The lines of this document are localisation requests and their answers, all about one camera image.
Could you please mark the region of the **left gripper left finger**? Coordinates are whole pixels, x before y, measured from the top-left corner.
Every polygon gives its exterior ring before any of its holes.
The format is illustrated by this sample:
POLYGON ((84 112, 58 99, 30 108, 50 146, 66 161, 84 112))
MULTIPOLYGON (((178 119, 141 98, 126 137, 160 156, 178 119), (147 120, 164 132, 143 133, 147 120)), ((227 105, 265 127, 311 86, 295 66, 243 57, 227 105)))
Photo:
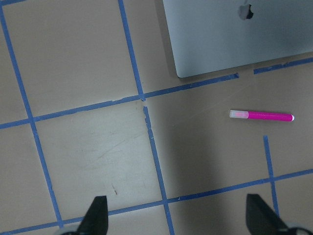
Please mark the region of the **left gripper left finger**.
POLYGON ((109 228, 108 203, 106 196, 96 196, 77 227, 66 227, 59 235, 106 235, 109 228))

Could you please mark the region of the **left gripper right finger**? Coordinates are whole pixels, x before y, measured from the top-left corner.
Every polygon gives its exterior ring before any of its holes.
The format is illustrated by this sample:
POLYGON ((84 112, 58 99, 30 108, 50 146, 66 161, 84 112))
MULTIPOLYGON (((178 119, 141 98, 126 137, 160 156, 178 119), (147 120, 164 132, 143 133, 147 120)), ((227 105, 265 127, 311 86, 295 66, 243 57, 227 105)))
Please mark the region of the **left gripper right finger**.
POLYGON ((312 231, 288 226, 258 194, 246 196, 246 226, 251 235, 311 235, 312 231))

